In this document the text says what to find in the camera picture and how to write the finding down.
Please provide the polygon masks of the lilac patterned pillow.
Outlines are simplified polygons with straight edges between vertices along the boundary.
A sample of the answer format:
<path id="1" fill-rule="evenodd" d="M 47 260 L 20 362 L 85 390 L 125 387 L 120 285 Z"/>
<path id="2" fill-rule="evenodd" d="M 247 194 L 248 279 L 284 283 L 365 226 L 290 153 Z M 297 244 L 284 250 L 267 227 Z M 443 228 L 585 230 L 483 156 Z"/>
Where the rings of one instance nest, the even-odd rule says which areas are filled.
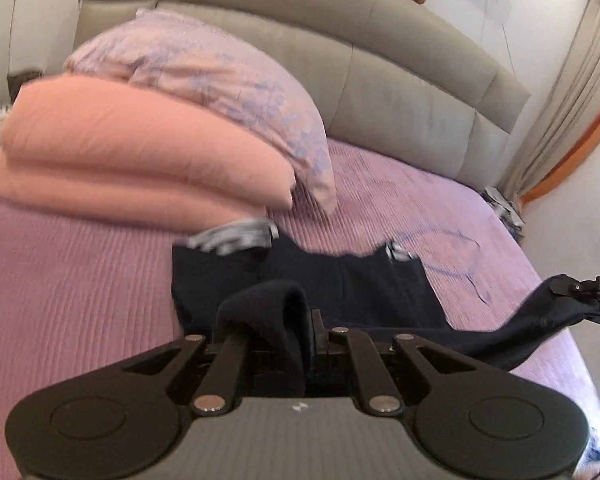
<path id="1" fill-rule="evenodd" d="M 323 210 L 335 211 L 320 112 L 294 76 L 247 41 L 183 14 L 140 10 L 76 47 L 65 69 L 166 92 L 236 122 L 279 150 Z"/>

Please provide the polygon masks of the beige curtain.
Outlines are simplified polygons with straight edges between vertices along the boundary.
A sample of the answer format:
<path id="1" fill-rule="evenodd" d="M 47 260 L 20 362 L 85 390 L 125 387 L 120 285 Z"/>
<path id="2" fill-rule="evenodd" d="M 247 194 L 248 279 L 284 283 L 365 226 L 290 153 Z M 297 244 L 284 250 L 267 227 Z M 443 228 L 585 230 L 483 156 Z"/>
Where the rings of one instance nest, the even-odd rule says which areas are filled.
<path id="1" fill-rule="evenodd" d="M 553 191 L 600 144 L 600 0 L 588 0 L 562 69 L 498 188 L 529 203 Z"/>

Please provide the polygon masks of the pink folded quilt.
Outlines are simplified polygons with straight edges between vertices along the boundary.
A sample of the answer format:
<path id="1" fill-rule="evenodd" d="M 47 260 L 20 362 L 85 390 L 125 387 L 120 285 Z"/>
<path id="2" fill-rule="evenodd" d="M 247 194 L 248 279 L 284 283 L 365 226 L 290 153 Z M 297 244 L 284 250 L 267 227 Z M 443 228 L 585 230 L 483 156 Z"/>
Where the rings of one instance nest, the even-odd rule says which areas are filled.
<path id="1" fill-rule="evenodd" d="M 90 76 L 22 87 L 0 129 L 0 198 L 199 232 L 288 210 L 294 170 L 204 108 Z"/>

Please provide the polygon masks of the beige leather headboard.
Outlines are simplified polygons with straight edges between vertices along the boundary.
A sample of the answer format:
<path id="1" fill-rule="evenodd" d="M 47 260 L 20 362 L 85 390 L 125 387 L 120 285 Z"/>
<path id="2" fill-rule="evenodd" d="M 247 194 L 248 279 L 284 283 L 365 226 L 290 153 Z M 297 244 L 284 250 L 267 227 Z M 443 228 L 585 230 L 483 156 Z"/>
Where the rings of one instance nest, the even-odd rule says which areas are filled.
<path id="1" fill-rule="evenodd" d="M 77 44 L 142 9 L 198 18 L 282 64 L 327 133 L 475 190 L 528 101 L 482 47 L 410 0 L 81 0 Z"/>

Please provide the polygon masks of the dark navy garment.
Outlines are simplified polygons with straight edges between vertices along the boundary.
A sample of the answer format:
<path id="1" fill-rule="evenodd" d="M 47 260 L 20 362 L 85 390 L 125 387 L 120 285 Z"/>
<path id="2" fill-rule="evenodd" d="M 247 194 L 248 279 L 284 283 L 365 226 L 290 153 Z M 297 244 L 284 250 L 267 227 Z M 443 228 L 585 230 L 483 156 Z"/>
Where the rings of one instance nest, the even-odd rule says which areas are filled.
<path id="1" fill-rule="evenodd" d="M 456 330 L 419 258 L 392 240 L 366 256 L 306 252 L 268 221 L 247 220 L 179 240 L 172 247 L 172 297 L 186 335 L 241 334 L 276 351 L 294 392 L 309 373 L 309 313 L 327 328 L 362 330 L 377 342 L 413 334 L 471 359 L 513 370 L 539 346 L 584 318 L 577 301 L 543 282 L 501 327 Z"/>

